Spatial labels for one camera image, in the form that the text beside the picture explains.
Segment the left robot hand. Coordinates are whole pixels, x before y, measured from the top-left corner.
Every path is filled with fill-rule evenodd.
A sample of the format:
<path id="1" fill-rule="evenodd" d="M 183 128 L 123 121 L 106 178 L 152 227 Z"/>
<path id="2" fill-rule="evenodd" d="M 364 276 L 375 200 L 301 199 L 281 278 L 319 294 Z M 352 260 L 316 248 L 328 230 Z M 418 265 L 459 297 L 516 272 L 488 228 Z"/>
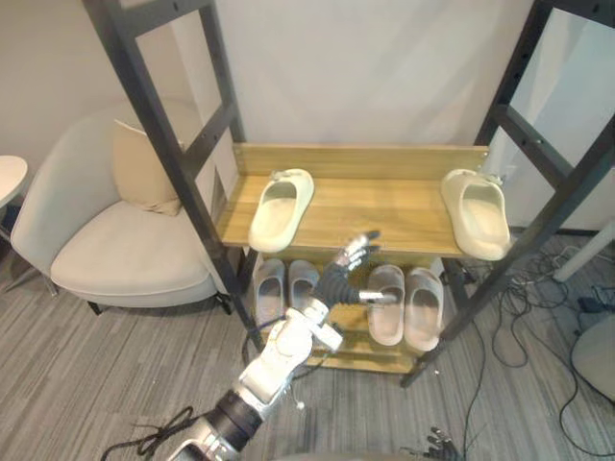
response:
<path id="1" fill-rule="evenodd" d="M 394 295 L 380 290 L 359 289 L 349 282 L 349 275 L 380 248 L 372 244 L 380 234 L 378 230 L 369 230 L 355 236 L 340 248 L 333 260 L 325 266 L 322 277 L 313 290 L 313 297 L 327 308 L 333 308 L 339 303 L 395 303 L 397 298 Z"/>

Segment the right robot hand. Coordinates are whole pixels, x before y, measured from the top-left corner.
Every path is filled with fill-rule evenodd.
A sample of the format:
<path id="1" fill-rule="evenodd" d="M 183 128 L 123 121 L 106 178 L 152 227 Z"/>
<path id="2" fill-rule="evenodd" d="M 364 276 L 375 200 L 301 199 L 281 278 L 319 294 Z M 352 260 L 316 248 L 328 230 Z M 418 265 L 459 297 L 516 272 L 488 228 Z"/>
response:
<path id="1" fill-rule="evenodd" d="M 457 449 L 452 438 L 436 426 L 430 428 L 427 436 L 428 448 L 423 453 L 426 458 L 445 461 L 463 461 L 462 453 Z"/>

